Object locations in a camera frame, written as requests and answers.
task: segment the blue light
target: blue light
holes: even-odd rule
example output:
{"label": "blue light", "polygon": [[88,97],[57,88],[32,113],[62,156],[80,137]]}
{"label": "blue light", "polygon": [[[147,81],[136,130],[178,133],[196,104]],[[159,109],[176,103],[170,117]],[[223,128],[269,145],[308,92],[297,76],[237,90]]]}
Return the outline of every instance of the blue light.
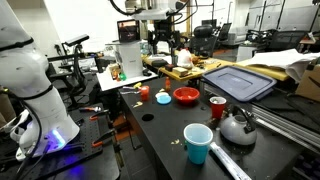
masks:
{"label": "blue light", "polygon": [[61,137],[61,135],[59,134],[59,132],[57,130],[52,130],[52,134],[55,136],[55,138],[58,140],[58,146],[63,146],[66,141]]}

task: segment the cloth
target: cloth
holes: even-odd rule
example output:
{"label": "cloth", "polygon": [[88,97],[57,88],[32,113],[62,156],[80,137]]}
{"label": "cloth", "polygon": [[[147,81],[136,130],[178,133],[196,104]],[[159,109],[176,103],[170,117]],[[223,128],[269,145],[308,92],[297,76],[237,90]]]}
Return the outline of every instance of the cloth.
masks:
{"label": "cloth", "polygon": [[6,94],[0,94],[0,128],[16,117],[16,113],[11,105],[10,99]]}

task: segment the plastic cup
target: plastic cup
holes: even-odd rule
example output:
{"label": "plastic cup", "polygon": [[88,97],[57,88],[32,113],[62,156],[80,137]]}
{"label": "plastic cup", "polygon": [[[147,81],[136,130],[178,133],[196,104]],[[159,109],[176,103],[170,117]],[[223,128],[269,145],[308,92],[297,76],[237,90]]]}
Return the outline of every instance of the plastic cup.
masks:
{"label": "plastic cup", "polygon": [[194,123],[185,127],[183,134],[187,140],[190,161],[194,164],[203,164],[213,138],[211,129],[203,124]]}
{"label": "plastic cup", "polygon": [[212,118],[221,119],[226,102],[223,97],[210,98]]}
{"label": "plastic cup", "polygon": [[142,86],[140,89],[141,101],[149,100],[149,86]]}

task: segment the cardboard box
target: cardboard box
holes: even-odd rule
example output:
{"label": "cardboard box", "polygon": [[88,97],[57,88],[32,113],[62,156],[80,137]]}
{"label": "cardboard box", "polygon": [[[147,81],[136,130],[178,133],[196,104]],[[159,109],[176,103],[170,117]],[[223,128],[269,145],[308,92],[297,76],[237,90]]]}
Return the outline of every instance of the cardboard box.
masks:
{"label": "cardboard box", "polygon": [[320,65],[308,65],[296,94],[320,102]]}
{"label": "cardboard box", "polygon": [[176,74],[177,76],[185,76],[188,74],[188,70],[182,67],[175,67],[172,69],[172,72]]}

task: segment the red cup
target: red cup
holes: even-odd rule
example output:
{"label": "red cup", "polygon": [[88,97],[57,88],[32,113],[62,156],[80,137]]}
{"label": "red cup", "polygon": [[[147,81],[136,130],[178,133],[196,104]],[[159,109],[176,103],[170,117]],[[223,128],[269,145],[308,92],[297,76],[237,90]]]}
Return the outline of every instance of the red cup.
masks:
{"label": "red cup", "polygon": [[226,102],[223,97],[210,98],[212,118],[221,119]]}
{"label": "red cup", "polygon": [[141,101],[149,100],[149,86],[142,86],[140,89]]}

